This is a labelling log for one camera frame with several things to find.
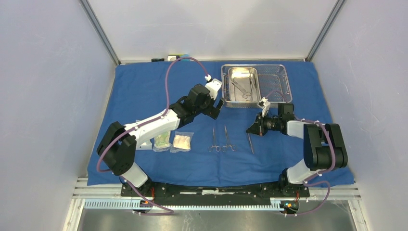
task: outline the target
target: white wall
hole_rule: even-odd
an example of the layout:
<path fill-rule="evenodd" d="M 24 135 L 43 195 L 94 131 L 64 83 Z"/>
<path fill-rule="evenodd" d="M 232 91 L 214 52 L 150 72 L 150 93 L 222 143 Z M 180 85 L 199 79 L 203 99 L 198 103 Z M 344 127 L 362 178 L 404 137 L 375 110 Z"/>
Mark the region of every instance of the white wall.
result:
<path fill-rule="evenodd" d="M 406 230 L 408 2 L 349 0 L 314 63 L 373 230 Z"/>
<path fill-rule="evenodd" d="M 304 58 L 336 0 L 89 0 L 118 57 Z"/>
<path fill-rule="evenodd" d="M 0 44 L 0 230 L 61 230 L 114 65 L 76 0 L 2 0 Z"/>

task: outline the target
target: blue object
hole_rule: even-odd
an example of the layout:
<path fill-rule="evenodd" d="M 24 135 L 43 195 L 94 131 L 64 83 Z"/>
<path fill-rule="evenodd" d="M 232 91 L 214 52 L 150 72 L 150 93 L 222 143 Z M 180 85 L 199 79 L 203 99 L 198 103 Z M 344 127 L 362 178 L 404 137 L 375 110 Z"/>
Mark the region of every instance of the blue object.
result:
<path fill-rule="evenodd" d="M 224 64 L 283 64 L 292 89 L 295 114 L 299 118 L 332 122 L 318 74 L 310 62 L 203 62 L 208 73 L 220 79 Z M 133 123 L 161 112 L 166 106 L 165 74 L 170 62 L 138 63 L 116 68 L 116 77 L 101 129 L 88 165 L 88 185 L 119 183 L 110 173 L 98 173 L 96 148 L 108 126 L 119 121 Z M 204 72 L 195 62 L 178 62 L 170 71 L 170 103 L 187 95 L 197 83 L 205 84 Z M 246 129 L 253 124 L 259 108 L 223 107 L 217 120 L 199 115 L 178 131 L 194 132 L 191 151 L 170 153 L 136 151 L 135 162 L 153 180 L 191 186 L 237 186 L 277 181 L 279 174 L 303 158 L 303 140 L 270 131 L 264 137 L 251 135 L 252 154 Z M 237 151 L 209 152 L 215 127 L 217 145 L 226 144 L 224 125 Z M 353 184 L 349 168 L 337 169 L 311 182 L 328 180 L 332 186 Z"/>

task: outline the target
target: wire mesh basket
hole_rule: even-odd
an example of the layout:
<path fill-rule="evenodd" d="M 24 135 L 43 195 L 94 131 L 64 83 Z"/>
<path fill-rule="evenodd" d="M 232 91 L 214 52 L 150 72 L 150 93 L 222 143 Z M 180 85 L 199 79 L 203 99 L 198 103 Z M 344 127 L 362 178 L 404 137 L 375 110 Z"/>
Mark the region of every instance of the wire mesh basket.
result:
<path fill-rule="evenodd" d="M 226 107 L 250 108 L 267 97 L 271 107 L 291 102 L 286 69 L 281 64 L 227 64 L 221 68 Z"/>

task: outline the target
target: grey wall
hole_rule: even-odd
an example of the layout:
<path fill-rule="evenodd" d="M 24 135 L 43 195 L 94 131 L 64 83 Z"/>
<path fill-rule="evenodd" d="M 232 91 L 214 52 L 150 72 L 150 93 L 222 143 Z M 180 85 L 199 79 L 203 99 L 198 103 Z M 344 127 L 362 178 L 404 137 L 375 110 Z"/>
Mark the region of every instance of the grey wall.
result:
<path fill-rule="evenodd" d="M 373 230 L 406 230 L 408 1 L 349 0 L 314 63 Z"/>
<path fill-rule="evenodd" d="M 0 44 L 0 230 L 61 230 L 114 65 L 76 0 L 2 0 Z"/>

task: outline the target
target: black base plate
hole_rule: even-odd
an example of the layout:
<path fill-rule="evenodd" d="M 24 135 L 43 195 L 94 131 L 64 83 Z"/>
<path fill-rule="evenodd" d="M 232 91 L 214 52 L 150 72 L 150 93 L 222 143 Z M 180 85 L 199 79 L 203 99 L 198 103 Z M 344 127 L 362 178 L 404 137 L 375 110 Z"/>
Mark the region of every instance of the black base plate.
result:
<path fill-rule="evenodd" d="M 196 187 L 150 182 L 154 188 L 154 201 L 160 205 L 270 205 L 271 197 L 309 197 L 309 189 L 303 185 L 287 186 L 284 191 L 278 188 L 278 182 L 251 184 L 234 187 Z M 121 196 L 138 196 L 128 184 L 124 184 Z M 219 193 L 234 193 L 215 195 L 203 190 L 218 190 Z M 152 196 L 151 190 L 143 190 L 144 196 Z"/>

